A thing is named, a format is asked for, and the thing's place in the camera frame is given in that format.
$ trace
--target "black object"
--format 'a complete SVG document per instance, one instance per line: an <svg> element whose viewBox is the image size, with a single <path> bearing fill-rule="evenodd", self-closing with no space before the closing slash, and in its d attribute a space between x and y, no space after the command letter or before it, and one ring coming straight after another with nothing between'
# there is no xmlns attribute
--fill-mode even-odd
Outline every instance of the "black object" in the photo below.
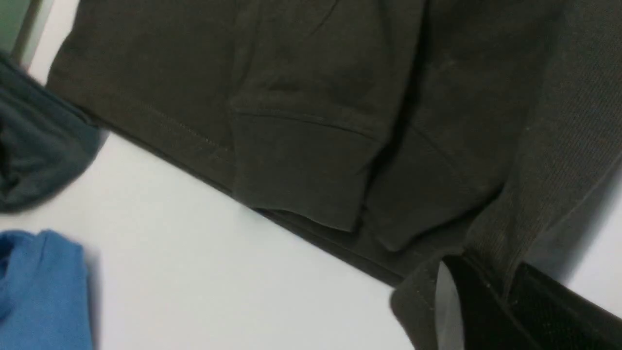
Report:
<svg viewBox="0 0 622 350"><path fill-rule="evenodd" d="M0 54L0 212L55 194L90 164L100 131Z"/></svg>

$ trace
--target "white table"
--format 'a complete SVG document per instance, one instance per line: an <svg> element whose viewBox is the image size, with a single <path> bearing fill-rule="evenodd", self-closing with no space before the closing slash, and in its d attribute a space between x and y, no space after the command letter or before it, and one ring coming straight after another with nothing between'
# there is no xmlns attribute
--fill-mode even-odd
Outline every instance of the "white table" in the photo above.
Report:
<svg viewBox="0 0 622 350"><path fill-rule="evenodd" d="M51 8L30 66L41 82L77 2ZM86 247L101 350L411 349L388 286L116 135L55 199L0 217L9 228ZM618 316L621 229L614 201L566 282Z"/></svg>

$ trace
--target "ribbed cuff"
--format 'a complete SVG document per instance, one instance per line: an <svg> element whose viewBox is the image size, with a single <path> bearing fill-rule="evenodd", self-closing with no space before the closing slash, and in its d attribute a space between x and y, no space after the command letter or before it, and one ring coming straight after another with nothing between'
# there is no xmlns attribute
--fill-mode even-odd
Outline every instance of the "ribbed cuff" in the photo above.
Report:
<svg viewBox="0 0 622 350"><path fill-rule="evenodd" d="M274 116L232 118L234 197L247 206L286 210L351 231L379 145L331 126Z"/></svg>

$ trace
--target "sleeve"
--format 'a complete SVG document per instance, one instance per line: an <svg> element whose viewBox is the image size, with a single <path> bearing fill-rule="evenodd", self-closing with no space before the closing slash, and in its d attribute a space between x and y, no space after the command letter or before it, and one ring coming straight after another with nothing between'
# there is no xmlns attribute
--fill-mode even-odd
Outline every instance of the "sleeve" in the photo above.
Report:
<svg viewBox="0 0 622 350"><path fill-rule="evenodd" d="M246 0L230 93L234 196L351 230L400 110L422 1Z"/></svg>

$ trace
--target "blue shirt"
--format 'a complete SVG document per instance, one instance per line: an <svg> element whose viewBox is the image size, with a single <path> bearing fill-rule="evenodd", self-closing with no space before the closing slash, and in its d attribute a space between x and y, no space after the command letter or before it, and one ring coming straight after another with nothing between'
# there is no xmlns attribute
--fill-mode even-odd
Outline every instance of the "blue shirt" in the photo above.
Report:
<svg viewBox="0 0 622 350"><path fill-rule="evenodd" d="M0 349L92 350L82 247L52 231L0 234Z"/></svg>

